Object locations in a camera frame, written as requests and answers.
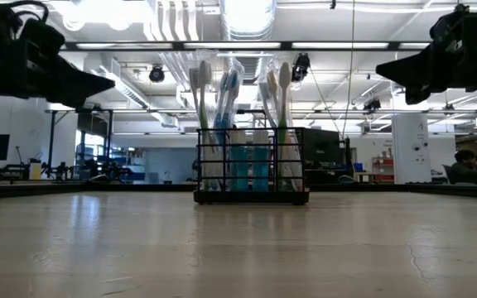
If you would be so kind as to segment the small black rectangular frame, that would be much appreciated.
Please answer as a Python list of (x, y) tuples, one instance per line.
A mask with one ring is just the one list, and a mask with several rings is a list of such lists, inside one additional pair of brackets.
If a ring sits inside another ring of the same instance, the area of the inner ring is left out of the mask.
[(262, 109), (238, 109), (234, 116), (234, 125), (238, 128), (265, 128), (267, 116)]

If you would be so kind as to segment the blue mouthwash bottle white cap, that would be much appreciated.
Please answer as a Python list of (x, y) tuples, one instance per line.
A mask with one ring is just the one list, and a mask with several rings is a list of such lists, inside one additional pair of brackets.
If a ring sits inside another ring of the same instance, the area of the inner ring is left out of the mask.
[(253, 132), (253, 191), (268, 191), (269, 182), (269, 139), (268, 131), (258, 130)]
[(232, 191), (247, 191), (248, 190), (248, 148), (246, 144), (246, 132), (242, 130), (233, 130), (230, 133), (231, 144), (230, 148), (230, 175)]

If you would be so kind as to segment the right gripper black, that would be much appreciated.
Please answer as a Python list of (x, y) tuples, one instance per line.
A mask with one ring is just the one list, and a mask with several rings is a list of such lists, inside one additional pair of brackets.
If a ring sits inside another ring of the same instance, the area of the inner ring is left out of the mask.
[(407, 104), (421, 103), (449, 88), (477, 85), (477, 46), (443, 50), (429, 45), (418, 54), (377, 65), (376, 73), (393, 87), (405, 88)]

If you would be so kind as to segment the white room column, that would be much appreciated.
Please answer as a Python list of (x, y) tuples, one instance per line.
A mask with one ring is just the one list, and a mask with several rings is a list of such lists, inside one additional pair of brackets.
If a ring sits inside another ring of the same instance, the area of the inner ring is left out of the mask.
[(395, 183), (431, 182), (427, 115), (395, 114), (392, 126)]

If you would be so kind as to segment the black ceiling track light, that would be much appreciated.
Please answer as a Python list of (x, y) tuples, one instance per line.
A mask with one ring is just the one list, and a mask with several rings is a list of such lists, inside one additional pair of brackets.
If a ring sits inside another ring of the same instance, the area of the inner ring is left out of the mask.
[(148, 75), (148, 78), (153, 83), (161, 83), (165, 79), (165, 73), (162, 65), (153, 65)]
[(364, 102), (363, 110), (372, 112), (379, 110), (382, 107), (380, 98), (372, 98)]
[(291, 69), (291, 82), (300, 83), (307, 75), (311, 67), (307, 53), (299, 53)]

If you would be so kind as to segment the red shelf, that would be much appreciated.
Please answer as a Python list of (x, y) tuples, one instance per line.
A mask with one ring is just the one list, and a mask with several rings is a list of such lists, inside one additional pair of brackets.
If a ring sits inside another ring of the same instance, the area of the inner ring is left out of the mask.
[(391, 157), (372, 158), (373, 181), (376, 183), (393, 183), (395, 181), (394, 160)]

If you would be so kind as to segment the black metal stand frame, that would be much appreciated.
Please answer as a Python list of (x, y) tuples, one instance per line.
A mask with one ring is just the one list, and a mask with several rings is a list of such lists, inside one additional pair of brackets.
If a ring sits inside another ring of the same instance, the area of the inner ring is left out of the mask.
[(52, 165), (53, 152), (56, 140), (56, 125), (64, 122), (69, 115), (90, 116), (90, 126), (93, 127), (95, 116), (106, 122), (106, 154), (113, 149), (112, 141), (119, 141), (120, 137), (146, 136), (164, 137), (194, 136), (198, 127), (193, 121), (182, 122), (178, 120), (175, 126), (166, 124), (163, 120), (168, 118), (172, 121), (172, 114), (194, 114), (194, 110), (187, 109), (101, 109), (101, 108), (77, 108), (77, 109), (47, 109), (50, 114), (50, 133), (48, 142), (47, 163), (43, 174), (47, 178), (55, 177), (57, 165)]

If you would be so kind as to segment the black table rail frame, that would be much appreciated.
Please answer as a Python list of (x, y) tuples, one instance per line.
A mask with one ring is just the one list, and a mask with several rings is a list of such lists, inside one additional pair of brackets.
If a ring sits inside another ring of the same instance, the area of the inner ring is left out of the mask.
[[(35, 184), (35, 185), (0, 185), (0, 198), (33, 195), (53, 195), (76, 192), (193, 192), (195, 185), (121, 185), (121, 184)], [(477, 198), (477, 185), (312, 185), (313, 192), (412, 192), (434, 195), (455, 195)]]

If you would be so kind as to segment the black overhead crossbar with lights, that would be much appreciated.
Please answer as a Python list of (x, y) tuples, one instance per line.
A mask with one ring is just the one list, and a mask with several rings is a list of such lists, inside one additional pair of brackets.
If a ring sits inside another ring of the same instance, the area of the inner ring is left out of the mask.
[(61, 51), (416, 51), (427, 41), (67, 41)]

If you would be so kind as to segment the silver ventilation duct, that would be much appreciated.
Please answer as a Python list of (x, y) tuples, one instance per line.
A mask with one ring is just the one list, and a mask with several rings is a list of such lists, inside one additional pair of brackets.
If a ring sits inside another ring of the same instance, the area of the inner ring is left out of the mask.
[[(277, 0), (219, 0), (226, 41), (267, 41), (272, 36)], [(239, 51), (234, 58), (244, 68), (246, 84), (254, 84), (265, 67), (264, 52)]]

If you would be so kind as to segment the person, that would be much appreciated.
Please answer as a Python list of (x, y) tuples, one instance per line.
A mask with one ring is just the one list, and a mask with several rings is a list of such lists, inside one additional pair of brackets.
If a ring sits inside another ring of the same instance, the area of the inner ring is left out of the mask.
[(449, 179), (453, 184), (477, 185), (477, 160), (472, 151), (459, 150), (455, 153), (455, 163), (450, 167)]

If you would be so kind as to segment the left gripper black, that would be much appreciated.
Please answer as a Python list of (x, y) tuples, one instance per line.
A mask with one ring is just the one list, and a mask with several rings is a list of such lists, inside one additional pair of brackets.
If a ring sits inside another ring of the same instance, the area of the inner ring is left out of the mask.
[(110, 90), (111, 79), (79, 70), (75, 65), (57, 57), (53, 64), (40, 66), (27, 61), (24, 67), (4, 70), (0, 78), (0, 95), (22, 99), (44, 98), (78, 108), (87, 98)]

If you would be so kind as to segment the black cabinet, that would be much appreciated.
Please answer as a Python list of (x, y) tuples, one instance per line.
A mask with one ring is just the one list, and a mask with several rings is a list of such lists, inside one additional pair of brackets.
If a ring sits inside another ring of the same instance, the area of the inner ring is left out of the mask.
[(307, 128), (303, 141), (306, 183), (309, 186), (337, 183), (343, 165), (339, 133)]

